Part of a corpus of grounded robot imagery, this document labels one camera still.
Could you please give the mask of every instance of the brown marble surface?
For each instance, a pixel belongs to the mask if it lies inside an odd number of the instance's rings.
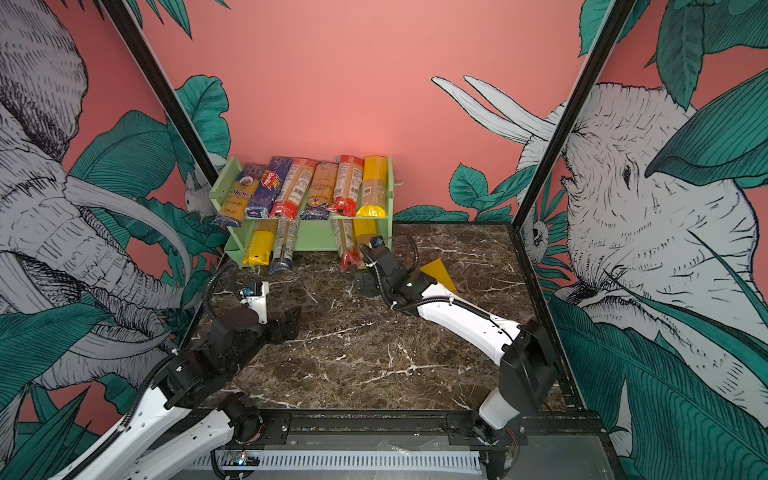
[[[442,258],[466,300],[520,323],[534,318],[506,227],[401,224],[395,233],[414,238],[419,265]],[[406,238],[394,243],[409,265]],[[497,386],[498,367],[453,332],[392,312],[378,297],[358,297],[336,252],[297,252],[293,260],[292,273],[265,277],[266,271],[243,269],[237,279],[270,282],[270,316],[301,305],[299,338],[264,348],[207,406],[242,391],[265,408],[475,409]],[[221,285],[215,291],[217,312],[237,305]],[[194,338],[204,338],[209,327],[202,320]],[[564,409],[557,386],[545,409]]]

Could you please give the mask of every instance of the barilla pasta package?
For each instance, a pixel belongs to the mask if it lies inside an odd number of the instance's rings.
[[[286,179],[290,165],[293,163],[291,157],[272,157],[266,170],[261,176],[261,180],[256,187],[256,191],[250,198],[248,206],[245,207],[245,214],[251,218],[269,218],[272,213],[272,207],[275,204],[277,196],[283,188],[283,182]]]
[[[338,164],[317,164],[301,220],[328,220],[328,207],[333,203],[333,188],[336,186],[338,170]]]
[[[363,159],[362,198],[359,217],[386,217],[386,181],[389,177],[389,159],[373,155]]]
[[[367,245],[370,247],[371,239],[379,234],[376,228],[376,220],[372,218],[355,218],[352,220],[352,224],[355,227],[355,245],[357,246],[357,252],[359,253],[360,245]],[[364,262],[358,264],[358,268],[366,268]]]
[[[293,269],[293,246],[296,244],[296,232],[298,230],[298,220],[288,220],[285,217],[280,219],[277,224],[275,244],[272,248],[270,275]]]
[[[333,190],[333,205],[328,210],[344,217],[355,216],[362,182],[362,166],[362,158],[342,155],[336,174],[336,188]]]
[[[253,193],[256,191],[259,179],[264,172],[264,165],[244,164],[243,171],[230,189],[230,194],[221,205],[219,214],[213,224],[224,227],[240,227],[243,225],[245,209]]]
[[[285,185],[275,200],[272,217],[288,217],[296,219],[296,212],[310,187],[312,175],[315,173],[317,162],[308,158],[294,158],[288,170]]]
[[[253,226],[253,233],[243,258],[244,266],[269,265],[272,245],[275,243],[278,220],[261,219]]]
[[[336,218],[332,219],[333,237],[336,240],[336,251],[341,257],[341,271],[345,271],[353,265],[359,265],[360,255],[355,245],[355,229],[352,220]]]

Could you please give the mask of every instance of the elephant eye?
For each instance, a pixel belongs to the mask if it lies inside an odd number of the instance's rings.
[[[622,178],[624,178],[624,182],[627,184],[627,188],[629,188],[629,178],[632,175],[632,170],[629,168],[629,165],[624,167],[624,171],[621,172]]]

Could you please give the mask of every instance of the purple pasta package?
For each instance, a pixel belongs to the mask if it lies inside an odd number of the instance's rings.
[[[272,157],[270,164],[266,166],[264,175],[261,176],[256,192],[250,198],[245,214],[251,218],[269,218],[272,207],[275,204],[288,170],[293,163],[292,157]]]

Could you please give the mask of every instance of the green shelf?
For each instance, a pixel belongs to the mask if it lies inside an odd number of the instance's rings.
[[[210,189],[209,198],[211,203],[216,208],[216,211],[221,210],[221,205],[227,199],[227,195],[230,192],[232,184],[234,184],[237,176],[243,171],[243,165],[240,164],[240,160],[236,157],[230,157],[227,165],[219,172],[219,178],[216,180],[214,186]],[[392,172],[392,157],[389,158],[389,178],[387,179],[387,192],[386,192],[386,217],[378,218],[374,217],[376,221],[376,229],[379,231],[379,235],[383,236],[387,247],[392,249],[392,208],[395,201],[395,175]],[[303,204],[299,207],[299,212],[303,210]],[[343,217],[339,214],[330,214],[330,219],[338,218],[350,218]],[[247,218],[243,222],[242,227],[234,228],[227,227],[230,231],[230,239],[227,241],[227,245],[224,246],[224,252],[234,260],[237,265],[243,266],[243,259],[245,258],[245,251],[248,248],[248,242],[250,236],[253,233],[253,227],[258,220]],[[311,252],[311,251],[327,251],[336,250],[336,241],[333,238],[333,229],[331,227],[330,220],[301,220],[299,223],[299,231],[296,235],[296,246],[293,248],[296,252]]]

